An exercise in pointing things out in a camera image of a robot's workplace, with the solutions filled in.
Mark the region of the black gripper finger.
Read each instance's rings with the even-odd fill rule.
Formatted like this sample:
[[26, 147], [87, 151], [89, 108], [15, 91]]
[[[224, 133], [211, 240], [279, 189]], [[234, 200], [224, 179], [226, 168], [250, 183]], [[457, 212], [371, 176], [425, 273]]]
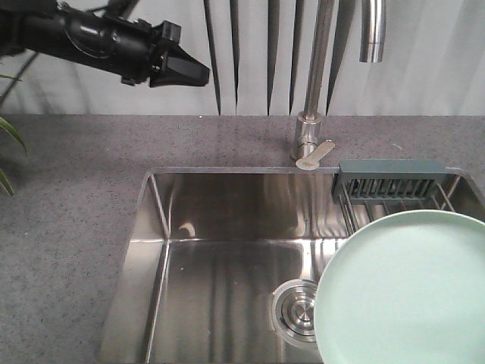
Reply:
[[190, 62], [168, 62], [164, 69], [150, 77], [151, 88], [160, 86], [196, 86], [207, 84], [207, 67]]
[[205, 86], [210, 69], [194, 59], [178, 45], [170, 48], [165, 61], [165, 84], [179, 86]]

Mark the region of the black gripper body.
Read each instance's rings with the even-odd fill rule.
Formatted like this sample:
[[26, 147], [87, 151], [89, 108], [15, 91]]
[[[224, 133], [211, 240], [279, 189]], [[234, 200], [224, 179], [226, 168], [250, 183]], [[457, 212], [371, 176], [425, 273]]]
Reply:
[[109, 16], [114, 48], [111, 69], [130, 86], [150, 81], [150, 77], [165, 67], [167, 52], [179, 45], [181, 26], [163, 21], [157, 26], [139, 19], [131, 22], [122, 17]]

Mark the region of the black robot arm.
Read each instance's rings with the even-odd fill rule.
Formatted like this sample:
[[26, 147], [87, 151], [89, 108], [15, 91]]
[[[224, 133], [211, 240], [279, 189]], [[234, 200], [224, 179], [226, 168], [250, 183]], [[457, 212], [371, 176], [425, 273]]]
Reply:
[[180, 26], [128, 20], [134, 1], [81, 11], [64, 1], [3, 1], [1, 54], [26, 50], [120, 76], [135, 86], [205, 86], [210, 70], [180, 47]]

